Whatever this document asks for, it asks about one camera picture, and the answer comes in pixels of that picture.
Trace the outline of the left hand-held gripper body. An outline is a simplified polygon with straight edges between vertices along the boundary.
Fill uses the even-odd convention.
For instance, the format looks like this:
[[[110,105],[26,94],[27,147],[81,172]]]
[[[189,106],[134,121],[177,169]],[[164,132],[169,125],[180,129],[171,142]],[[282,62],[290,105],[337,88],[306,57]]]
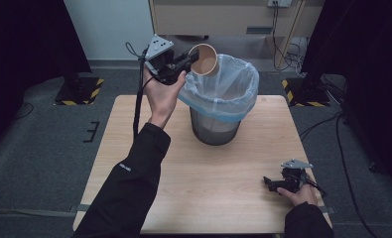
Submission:
[[[175,55],[174,43],[154,35],[145,53],[145,65],[156,80],[173,85],[178,81],[178,74],[172,74],[171,66],[179,55]]]

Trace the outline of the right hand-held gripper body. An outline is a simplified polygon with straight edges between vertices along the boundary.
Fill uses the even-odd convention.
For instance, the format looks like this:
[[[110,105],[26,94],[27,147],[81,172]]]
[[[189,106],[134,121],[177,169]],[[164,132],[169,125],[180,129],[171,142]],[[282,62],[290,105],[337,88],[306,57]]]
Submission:
[[[282,163],[281,167],[283,168],[281,171],[283,179],[275,182],[274,190],[281,187],[296,193],[304,184],[310,182],[310,177],[307,174],[306,169],[311,169],[313,167],[312,164],[292,159]]]

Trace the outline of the brown paper cup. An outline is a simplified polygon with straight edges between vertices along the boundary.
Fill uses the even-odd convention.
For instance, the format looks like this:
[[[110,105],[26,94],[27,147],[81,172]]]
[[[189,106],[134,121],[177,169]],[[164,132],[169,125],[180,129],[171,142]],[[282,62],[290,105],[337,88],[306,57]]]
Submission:
[[[201,76],[216,75],[219,70],[217,53],[209,44],[198,44],[192,47],[189,54],[198,52],[198,60],[191,65],[191,71]]]

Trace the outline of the translucent blue bin bag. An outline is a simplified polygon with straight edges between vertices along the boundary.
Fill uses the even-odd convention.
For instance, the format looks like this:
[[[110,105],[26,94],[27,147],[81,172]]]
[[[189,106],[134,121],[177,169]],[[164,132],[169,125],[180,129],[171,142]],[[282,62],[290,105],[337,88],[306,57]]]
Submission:
[[[256,103],[259,73],[252,63],[229,55],[220,54],[218,66],[214,76],[189,73],[179,99],[204,116],[241,121]]]

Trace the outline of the metal mesh trash bin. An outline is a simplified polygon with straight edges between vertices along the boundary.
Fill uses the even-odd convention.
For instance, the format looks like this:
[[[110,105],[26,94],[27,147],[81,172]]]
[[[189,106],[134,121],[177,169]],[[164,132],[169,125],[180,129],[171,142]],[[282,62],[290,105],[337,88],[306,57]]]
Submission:
[[[211,146],[221,146],[232,141],[240,125],[240,122],[223,122],[204,116],[193,108],[190,109],[190,114],[195,136]]]

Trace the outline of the person's right hand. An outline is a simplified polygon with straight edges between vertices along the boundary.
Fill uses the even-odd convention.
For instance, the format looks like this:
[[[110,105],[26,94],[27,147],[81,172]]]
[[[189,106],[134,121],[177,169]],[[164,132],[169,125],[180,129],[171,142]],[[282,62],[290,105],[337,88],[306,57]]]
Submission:
[[[315,189],[309,184],[304,184],[297,192],[290,192],[282,187],[278,187],[277,191],[283,196],[289,198],[295,206],[305,202],[311,205],[318,205]]]

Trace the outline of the person's left hand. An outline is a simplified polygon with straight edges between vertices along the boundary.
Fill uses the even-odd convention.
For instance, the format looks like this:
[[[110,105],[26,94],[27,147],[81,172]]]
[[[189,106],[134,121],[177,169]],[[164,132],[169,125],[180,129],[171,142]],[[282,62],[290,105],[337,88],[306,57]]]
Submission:
[[[181,88],[186,83],[186,72],[183,70],[176,83],[165,85],[152,78],[152,74],[146,66],[143,69],[144,93],[146,94],[152,115],[149,123],[164,129],[170,120],[177,104]]]

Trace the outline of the striped black stand base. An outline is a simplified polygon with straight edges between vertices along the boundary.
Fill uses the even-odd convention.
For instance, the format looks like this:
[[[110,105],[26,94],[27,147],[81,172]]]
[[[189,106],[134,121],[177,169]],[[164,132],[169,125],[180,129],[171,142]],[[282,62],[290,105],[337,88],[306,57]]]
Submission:
[[[309,82],[306,78],[289,77],[282,81],[290,106],[329,106],[324,85],[319,81]]]
[[[55,104],[92,104],[103,82],[99,77],[80,77],[75,83],[65,82],[55,98]]]

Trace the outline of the black curtain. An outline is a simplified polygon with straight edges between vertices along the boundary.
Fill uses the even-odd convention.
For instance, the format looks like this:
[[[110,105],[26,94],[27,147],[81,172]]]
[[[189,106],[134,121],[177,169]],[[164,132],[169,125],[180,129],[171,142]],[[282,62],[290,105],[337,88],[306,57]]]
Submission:
[[[392,178],[392,0],[326,0],[308,46],[304,87],[347,82],[342,108],[368,155]]]
[[[29,87],[89,71],[65,0],[0,0],[0,138]]]

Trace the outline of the grey wall power outlet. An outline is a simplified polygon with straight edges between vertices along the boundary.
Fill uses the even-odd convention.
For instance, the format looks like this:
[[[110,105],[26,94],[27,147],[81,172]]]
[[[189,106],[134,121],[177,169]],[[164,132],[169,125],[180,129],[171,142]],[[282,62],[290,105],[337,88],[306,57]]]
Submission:
[[[268,7],[289,8],[292,5],[292,0],[268,0]]]

